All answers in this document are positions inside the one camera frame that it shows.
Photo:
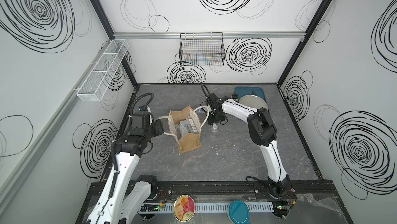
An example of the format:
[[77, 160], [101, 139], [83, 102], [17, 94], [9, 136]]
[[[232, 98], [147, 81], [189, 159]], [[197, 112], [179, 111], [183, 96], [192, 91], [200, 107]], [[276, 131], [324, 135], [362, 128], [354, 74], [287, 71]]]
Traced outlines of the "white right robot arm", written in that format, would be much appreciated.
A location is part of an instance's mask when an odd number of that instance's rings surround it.
[[206, 95], [206, 105], [210, 108], [209, 125], [225, 121], [227, 114], [247, 123], [250, 138], [259, 146], [267, 166], [269, 193], [276, 199], [285, 196], [292, 185], [281, 161], [277, 128], [269, 111], [264, 107], [246, 106], [229, 97], [219, 98], [214, 93]]

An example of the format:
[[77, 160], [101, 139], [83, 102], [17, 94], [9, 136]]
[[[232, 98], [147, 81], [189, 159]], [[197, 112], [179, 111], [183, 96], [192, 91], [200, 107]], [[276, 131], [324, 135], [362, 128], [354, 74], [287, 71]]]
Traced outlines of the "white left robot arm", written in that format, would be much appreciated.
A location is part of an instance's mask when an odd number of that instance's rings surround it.
[[156, 196], [155, 176], [141, 176], [130, 193], [127, 188], [147, 145], [163, 133], [162, 122], [149, 110], [129, 115], [128, 127], [111, 146], [112, 172], [85, 223], [130, 224], [144, 201]]

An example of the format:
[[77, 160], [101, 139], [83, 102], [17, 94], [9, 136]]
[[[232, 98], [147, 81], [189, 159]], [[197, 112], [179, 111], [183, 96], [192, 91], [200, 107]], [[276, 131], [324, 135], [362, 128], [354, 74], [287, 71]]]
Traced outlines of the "burlap canvas tote bag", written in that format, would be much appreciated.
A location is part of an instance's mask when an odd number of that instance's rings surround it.
[[[199, 109], [207, 111], [203, 122], [200, 121], [197, 115]], [[189, 105], [181, 111], [170, 111], [168, 116], [159, 117], [158, 119], [167, 120], [170, 131], [164, 132], [164, 134], [174, 137], [177, 142], [179, 154], [183, 154], [202, 147], [200, 142], [201, 132], [208, 117], [209, 108], [207, 106], [200, 106], [193, 109]]]

